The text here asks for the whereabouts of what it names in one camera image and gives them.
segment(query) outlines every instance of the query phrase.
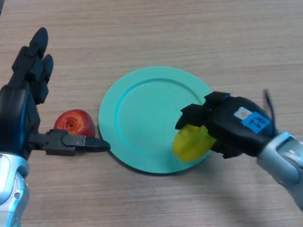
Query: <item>plate rim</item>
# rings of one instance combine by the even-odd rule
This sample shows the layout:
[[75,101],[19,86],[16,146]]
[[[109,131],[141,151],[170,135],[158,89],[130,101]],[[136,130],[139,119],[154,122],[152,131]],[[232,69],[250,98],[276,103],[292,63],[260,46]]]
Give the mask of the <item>plate rim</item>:
[[[160,71],[166,71],[168,70],[168,75],[163,77],[159,77],[159,76],[152,76],[152,77],[142,77],[140,79],[138,79],[138,73],[142,73],[144,71],[149,71],[149,73],[151,72],[151,70],[160,70]],[[176,74],[178,76],[172,78],[171,77],[171,74],[169,72],[173,72],[175,71]],[[186,83],[184,81],[182,81],[182,79],[184,79],[184,77],[188,75],[190,76],[190,79],[187,78],[186,80]],[[101,136],[104,138],[104,132],[105,134],[108,134],[106,129],[104,130],[104,126],[102,126],[102,122],[104,121],[103,120],[103,115],[105,115],[106,117],[110,116],[109,118],[110,119],[106,119],[107,122],[111,122],[110,124],[111,125],[114,125],[115,128],[116,128],[116,123],[115,123],[115,111],[116,111],[116,107],[119,105],[118,101],[121,99],[121,95],[123,95],[127,89],[129,89],[131,86],[133,86],[135,83],[138,84],[142,81],[146,81],[148,79],[169,79],[169,80],[173,80],[173,81],[176,81],[178,83],[181,83],[181,84],[184,84],[187,88],[189,88],[197,97],[200,97],[198,95],[198,93],[204,93],[204,95],[202,97],[200,97],[200,102],[203,103],[205,100],[204,100],[204,96],[206,96],[207,94],[211,93],[212,90],[211,88],[205,83],[203,82],[201,79],[199,79],[198,77],[196,77],[195,75],[187,72],[187,71],[184,71],[182,69],[178,69],[178,68],[174,68],[174,67],[167,67],[167,66],[153,66],[153,67],[146,67],[146,68],[141,68],[141,69],[136,69],[136,70],[133,70],[129,73],[127,73],[126,75],[122,76],[120,79],[118,79],[116,82],[114,82],[112,84],[112,86],[108,89],[108,91],[105,93],[102,101],[101,101],[101,104],[100,104],[100,108],[99,108],[99,113],[98,113],[98,128],[99,128],[99,132],[101,133]],[[118,134],[118,129],[115,129],[114,130],[115,133],[114,134]],[[105,140],[107,140],[111,145],[113,144],[109,138],[106,138],[107,135],[105,135]],[[127,146],[121,138],[112,138],[112,141],[120,141],[120,144],[118,145],[118,147],[120,146]],[[127,161],[125,161],[123,159],[123,157],[119,154],[121,154],[121,152],[117,152],[117,151],[111,151],[112,155],[114,155],[118,160],[120,160],[122,163],[124,163],[125,165],[129,166],[131,169],[137,169],[138,171],[140,172],[147,172],[149,174],[174,174],[174,173],[177,173],[177,172],[180,172],[180,171],[185,171],[187,169],[191,169],[193,166],[197,165],[198,163],[200,163],[204,158],[206,158],[210,151],[207,152],[203,157],[201,157],[200,159],[196,160],[195,162],[191,162],[191,163],[187,163],[187,167],[184,167],[183,169],[180,169],[178,171],[162,171],[162,172],[159,172],[159,171],[147,171],[147,170],[144,170],[144,169],[140,169],[140,168],[137,168],[136,166],[133,166],[133,165],[130,165]]]

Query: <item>table surface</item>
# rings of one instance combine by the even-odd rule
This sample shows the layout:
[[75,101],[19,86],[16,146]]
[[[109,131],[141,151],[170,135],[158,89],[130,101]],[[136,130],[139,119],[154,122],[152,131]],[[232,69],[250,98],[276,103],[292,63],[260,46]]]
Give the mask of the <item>table surface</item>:
[[[65,110],[98,120],[108,88],[137,68],[187,70],[213,90],[262,104],[278,128],[303,136],[301,0],[7,0],[0,18],[1,86],[41,26],[55,68],[40,132]],[[33,151],[24,227],[301,227],[302,212],[253,158],[211,154],[179,176],[129,171],[108,153]]]

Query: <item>blue sticker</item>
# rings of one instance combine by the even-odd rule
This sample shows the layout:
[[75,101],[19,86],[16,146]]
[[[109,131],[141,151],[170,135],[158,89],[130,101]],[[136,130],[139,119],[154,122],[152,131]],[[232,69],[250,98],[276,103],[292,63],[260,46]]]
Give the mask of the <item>blue sticker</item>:
[[258,134],[270,124],[270,120],[257,112],[253,112],[242,121],[242,124],[251,129],[254,133]]

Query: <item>apple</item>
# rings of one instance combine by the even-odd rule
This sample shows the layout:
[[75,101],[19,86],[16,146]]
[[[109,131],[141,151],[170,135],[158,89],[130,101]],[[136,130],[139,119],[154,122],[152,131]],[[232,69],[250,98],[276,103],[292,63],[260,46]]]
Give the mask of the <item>apple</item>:
[[96,127],[91,116],[84,110],[74,109],[62,113],[55,122],[54,129],[64,129],[71,135],[94,138]]

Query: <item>robotic arm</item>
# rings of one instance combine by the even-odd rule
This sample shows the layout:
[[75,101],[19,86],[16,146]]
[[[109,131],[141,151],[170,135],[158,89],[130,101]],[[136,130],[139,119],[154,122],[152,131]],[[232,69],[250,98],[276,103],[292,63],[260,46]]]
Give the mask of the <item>robotic arm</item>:
[[267,91],[264,100],[271,117],[246,98],[212,92],[205,96],[203,105],[191,104],[181,110],[176,129],[187,124],[204,125],[216,139],[211,150],[223,154],[223,158],[242,153],[255,157],[257,164],[291,194],[303,211],[303,142],[288,132],[278,132]]
[[109,151],[102,139],[74,136],[65,130],[38,132],[37,105],[45,102],[53,58],[46,55],[48,34],[40,28],[29,46],[21,48],[13,75],[0,90],[0,226],[19,227],[29,199],[26,177],[32,150],[47,155],[74,156],[76,151]]

